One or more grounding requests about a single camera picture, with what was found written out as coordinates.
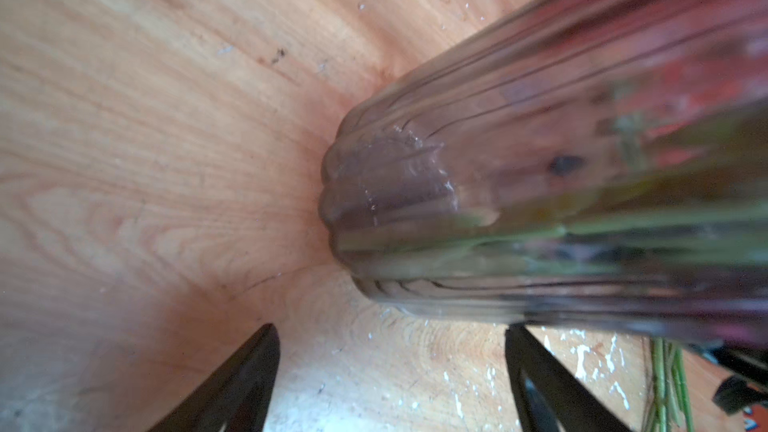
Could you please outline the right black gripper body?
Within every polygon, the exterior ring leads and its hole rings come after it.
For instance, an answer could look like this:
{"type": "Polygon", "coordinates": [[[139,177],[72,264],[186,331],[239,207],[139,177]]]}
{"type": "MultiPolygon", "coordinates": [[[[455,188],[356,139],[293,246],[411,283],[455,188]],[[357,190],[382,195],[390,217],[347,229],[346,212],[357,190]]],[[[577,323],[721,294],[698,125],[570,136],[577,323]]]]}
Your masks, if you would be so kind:
{"type": "Polygon", "coordinates": [[[725,343],[694,344],[689,350],[731,373],[714,393],[713,403],[727,415],[767,405],[767,350],[725,343]]]}

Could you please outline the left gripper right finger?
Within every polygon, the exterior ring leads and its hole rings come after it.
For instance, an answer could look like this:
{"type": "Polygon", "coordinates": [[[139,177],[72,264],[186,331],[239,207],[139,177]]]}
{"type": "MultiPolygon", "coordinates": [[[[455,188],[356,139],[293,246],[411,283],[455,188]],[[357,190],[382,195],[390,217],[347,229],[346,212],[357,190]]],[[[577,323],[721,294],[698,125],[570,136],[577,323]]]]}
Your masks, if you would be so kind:
{"type": "Polygon", "coordinates": [[[527,329],[505,331],[505,360],[524,431],[627,431],[527,329]]]}

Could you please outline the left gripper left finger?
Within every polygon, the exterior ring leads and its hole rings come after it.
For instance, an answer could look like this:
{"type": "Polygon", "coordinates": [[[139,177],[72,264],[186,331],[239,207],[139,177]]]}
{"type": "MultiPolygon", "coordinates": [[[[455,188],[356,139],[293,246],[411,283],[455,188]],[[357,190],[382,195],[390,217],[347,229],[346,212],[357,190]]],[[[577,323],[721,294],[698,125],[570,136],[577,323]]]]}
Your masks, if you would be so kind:
{"type": "Polygon", "coordinates": [[[263,325],[153,431],[261,431],[280,362],[277,328],[263,325]]]}

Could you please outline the dark smoked glass vase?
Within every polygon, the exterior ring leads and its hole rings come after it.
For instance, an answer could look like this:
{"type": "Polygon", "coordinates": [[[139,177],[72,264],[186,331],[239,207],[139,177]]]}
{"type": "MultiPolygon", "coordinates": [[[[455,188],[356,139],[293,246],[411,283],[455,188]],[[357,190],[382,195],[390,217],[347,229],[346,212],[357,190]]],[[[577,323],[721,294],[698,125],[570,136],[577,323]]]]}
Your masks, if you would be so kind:
{"type": "Polygon", "coordinates": [[[767,0],[535,0],[352,109],[333,256],[432,318],[767,344],[767,0]]]}

